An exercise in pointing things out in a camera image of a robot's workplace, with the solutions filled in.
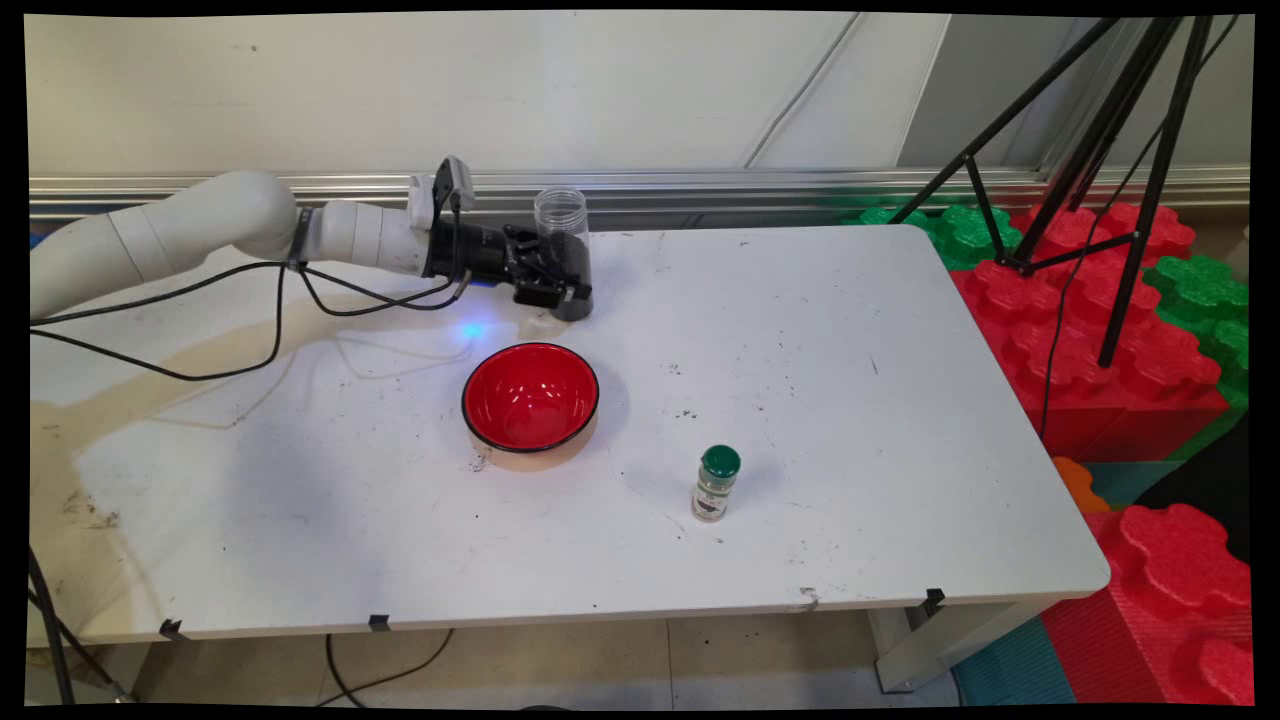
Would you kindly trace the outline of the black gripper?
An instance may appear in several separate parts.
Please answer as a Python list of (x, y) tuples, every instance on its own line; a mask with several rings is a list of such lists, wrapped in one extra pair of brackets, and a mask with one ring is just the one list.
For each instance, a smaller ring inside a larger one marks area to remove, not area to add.
[[(593, 286), (581, 275), (554, 274), (563, 269), (563, 243), (535, 228), (456, 225), (443, 219), (435, 222), (428, 238), (425, 278), (440, 275), (457, 282), (470, 272), (472, 284), (512, 284), (516, 304), (545, 310), (579, 310), (593, 297)], [(508, 255), (511, 263), (525, 268), (511, 270)]]

